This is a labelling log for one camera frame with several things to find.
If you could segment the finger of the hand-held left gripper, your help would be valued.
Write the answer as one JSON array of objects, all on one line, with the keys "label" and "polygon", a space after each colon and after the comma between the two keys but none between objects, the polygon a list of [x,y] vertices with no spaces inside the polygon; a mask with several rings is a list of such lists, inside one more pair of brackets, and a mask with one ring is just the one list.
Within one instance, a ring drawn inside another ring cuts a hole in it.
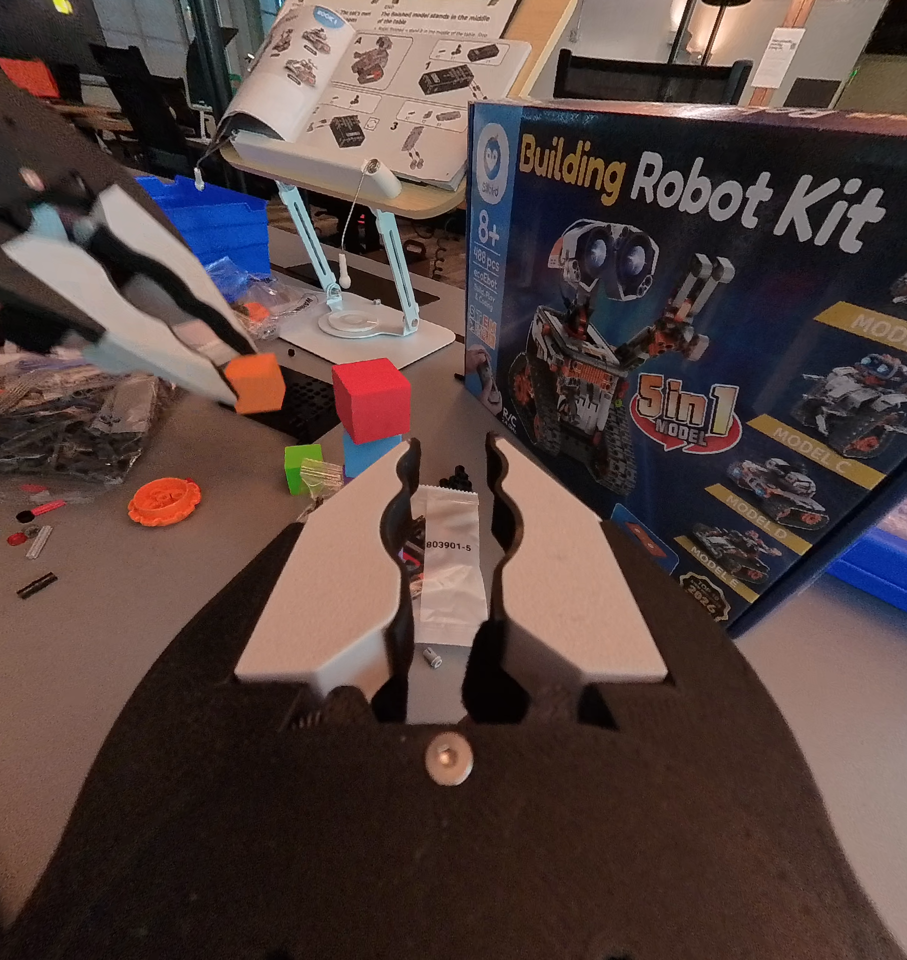
[{"label": "finger of the hand-held left gripper", "polygon": [[87,214],[87,252],[129,279],[151,282],[176,308],[179,326],[203,323],[231,356],[256,346],[203,265],[171,230],[120,185],[99,193]]},{"label": "finger of the hand-held left gripper", "polygon": [[87,252],[90,225],[74,235],[36,227],[4,244],[5,254],[104,329],[96,343],[74,341],[87,359],[113,373],[154,374],[201,396],[234,406],[224,375],[229,349],[195,319],[179,325],[178,311],[151,282],[110,270]]}]

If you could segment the black background office chair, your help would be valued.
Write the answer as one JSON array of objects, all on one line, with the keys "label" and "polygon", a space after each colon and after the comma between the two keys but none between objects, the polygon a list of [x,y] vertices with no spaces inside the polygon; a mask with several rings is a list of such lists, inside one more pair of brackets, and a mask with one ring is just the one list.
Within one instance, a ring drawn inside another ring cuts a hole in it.
[{"label": "black background office chair", "polygon": [[753,62],[728,66],[604,59],[560,51],[552,96],[608,102],[735,106]]}]

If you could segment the black double connector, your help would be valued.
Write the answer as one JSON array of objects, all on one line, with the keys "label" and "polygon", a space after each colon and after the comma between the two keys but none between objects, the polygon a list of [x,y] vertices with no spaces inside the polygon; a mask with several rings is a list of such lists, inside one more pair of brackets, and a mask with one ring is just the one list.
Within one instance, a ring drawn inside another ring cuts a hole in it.
[{"label": "black double connector", "polygon": [[463,494],[479,494],[486,488],[486,468],[480,461],[456,464],[434,484],[444,490]]}]

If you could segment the grey desk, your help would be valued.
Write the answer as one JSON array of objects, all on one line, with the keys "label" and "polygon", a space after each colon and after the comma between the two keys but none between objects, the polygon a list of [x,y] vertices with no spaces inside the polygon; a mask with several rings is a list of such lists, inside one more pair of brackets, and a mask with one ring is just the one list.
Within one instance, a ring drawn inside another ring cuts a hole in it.
[{"label": "grey desk", "polygon": [[[423,718],[414,655],[382,723],[235,675],[283,446],[189,396],[38,559],[0,504],[0,958],[907,958],[903,612],[824,577],[735,654],[614,530],[666,681]],[[132,521],[164,477],[195,511]]]}]

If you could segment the red foam cube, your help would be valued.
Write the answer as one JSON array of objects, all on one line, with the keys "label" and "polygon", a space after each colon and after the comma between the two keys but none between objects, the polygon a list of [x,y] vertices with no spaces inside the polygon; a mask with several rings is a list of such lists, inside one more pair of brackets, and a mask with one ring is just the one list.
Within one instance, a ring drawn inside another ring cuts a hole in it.
[{"label": "red foam cube", "polygon": [[335,409],[357,445],[411,430],[412,385],[388,358],[331,367]]}]

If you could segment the blue robot kit box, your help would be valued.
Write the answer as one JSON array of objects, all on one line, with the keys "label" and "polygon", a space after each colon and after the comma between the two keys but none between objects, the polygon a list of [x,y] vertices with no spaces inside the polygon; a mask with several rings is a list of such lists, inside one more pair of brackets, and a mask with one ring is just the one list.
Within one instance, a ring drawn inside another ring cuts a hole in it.
[{"label": "blue robot kit box", "polygon": [[731,635],[907,496],[907,115],[470,107],[467,389]]}]

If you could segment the light blue foam cube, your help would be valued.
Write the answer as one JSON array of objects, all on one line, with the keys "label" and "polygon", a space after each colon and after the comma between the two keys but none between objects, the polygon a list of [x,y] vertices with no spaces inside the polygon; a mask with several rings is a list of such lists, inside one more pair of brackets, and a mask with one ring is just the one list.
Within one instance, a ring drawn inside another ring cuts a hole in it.
[{"label": "light blue foam cube", "polygon": [[376,440],[357,442],[347,431],[342,434],[344,457],[343,473],[347,480],[357,478],[375,462],[396,448],[404,440],[403,435],[395,435]]}]

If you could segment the orange plastic gear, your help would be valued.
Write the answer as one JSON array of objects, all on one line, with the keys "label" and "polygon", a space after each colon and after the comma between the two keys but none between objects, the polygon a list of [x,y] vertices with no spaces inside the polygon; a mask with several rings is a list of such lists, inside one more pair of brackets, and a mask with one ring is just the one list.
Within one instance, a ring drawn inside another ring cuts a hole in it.
[{"label": "orange plastic gear", "polygon": [[202,491],[190,478],[163,477],[141,486],[127,505],[132,522],[167,527],[183,522],[200,504]]}]

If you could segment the white label wheels bag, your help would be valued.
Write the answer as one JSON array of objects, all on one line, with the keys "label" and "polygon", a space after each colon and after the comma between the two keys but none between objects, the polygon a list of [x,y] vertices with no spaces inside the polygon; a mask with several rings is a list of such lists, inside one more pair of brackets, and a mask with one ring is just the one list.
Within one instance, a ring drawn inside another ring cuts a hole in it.
[{"label": "white label wheels bag", "polygon": [[281,282],[273,273],[245,270],[228,256],[205,265],[207,275],[255,341],[271,341],[284,322],[316,305],[317,294]]}]

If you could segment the white book stand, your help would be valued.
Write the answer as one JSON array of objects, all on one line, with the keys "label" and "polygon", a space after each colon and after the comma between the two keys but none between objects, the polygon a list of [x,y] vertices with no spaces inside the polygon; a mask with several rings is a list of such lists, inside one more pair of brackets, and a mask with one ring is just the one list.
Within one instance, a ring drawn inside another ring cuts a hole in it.
[{"label": "white book stand", "polygon": [[[396,207],[404,188],[388,165],[374,157],[349,161],[309,159],[297,154],[292,143],[236,130],[229,137],[211,140],[206,156],[218,154],[240,172],[272,179],[287,210],[317,282],[325,304],[320,307],[316,326],[320,333],[340,344],[364,345],[376,338],[400,344],[400,366],[409,366],[453,342],[454,334],[423,320],[416,301],[403,242],[396,219]],[[351,278],[347,256],[338,253],[334,270],[322,246],[301,188],[326,195],[338,191],[352,203],[372,211],[380,244],[387,254],[399,307],[393,308],[349,291]]]}]

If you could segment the green foam cube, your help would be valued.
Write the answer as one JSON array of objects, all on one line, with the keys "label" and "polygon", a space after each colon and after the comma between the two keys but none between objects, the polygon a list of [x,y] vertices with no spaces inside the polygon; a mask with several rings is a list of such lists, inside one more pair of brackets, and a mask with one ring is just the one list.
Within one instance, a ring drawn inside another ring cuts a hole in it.
[{"label": "green foam cube", "polygon": [[286,486],[292,497],[301,496],[308,491],[303,480],[303,470],[314,474],[323,462],[323,448],[318,442],[289,445],[284,448],[282,466]]}]

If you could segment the clear bag of grey beams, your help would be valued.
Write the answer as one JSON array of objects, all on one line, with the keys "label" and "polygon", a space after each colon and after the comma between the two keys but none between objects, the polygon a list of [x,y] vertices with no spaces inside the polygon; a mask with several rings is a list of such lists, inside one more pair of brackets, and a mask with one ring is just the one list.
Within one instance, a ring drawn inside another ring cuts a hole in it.
[{"label": "clear bag of grey beams", "polygon": [[152,374],[0,354],[0,476],[118,486],[177,398]]}]

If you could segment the instruction booklet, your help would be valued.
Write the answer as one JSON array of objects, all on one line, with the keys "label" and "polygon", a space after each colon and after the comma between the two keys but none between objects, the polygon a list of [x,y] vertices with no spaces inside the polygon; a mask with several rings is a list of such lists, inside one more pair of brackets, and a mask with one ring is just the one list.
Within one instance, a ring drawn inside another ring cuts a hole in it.
[{"label": "instruction booklet", "polygon": [[468,113],[506,97],[532,53],[505,38],[516,2],[285,2],[225,112],[214,148],[250,166],[332,174],[352,190],[377,162],[454,191]]}]

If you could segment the orange foam cube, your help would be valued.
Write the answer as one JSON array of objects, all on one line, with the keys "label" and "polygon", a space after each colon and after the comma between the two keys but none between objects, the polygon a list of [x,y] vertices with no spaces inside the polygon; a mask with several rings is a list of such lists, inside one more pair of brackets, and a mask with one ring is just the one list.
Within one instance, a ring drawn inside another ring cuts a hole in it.
[{"label": "orange foam cube", "polygon": [[238,356],[223,373],[234,390],[233,409],[237,414],[274,413],[283,408],[287,385],[273,352]]}]

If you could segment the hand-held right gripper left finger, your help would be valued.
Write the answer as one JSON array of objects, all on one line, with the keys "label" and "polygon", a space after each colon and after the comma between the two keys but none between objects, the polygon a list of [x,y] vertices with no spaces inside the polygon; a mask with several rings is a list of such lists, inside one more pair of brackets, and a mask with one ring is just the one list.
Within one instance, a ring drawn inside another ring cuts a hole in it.
[{"label": "hand-held right gripper left finger", "polygon": [[409,698],[414,624],[401,553],[419,474],[420,442],[406,439],[298,525],[239,681],[305,684],[317,700],[341,687]]}]

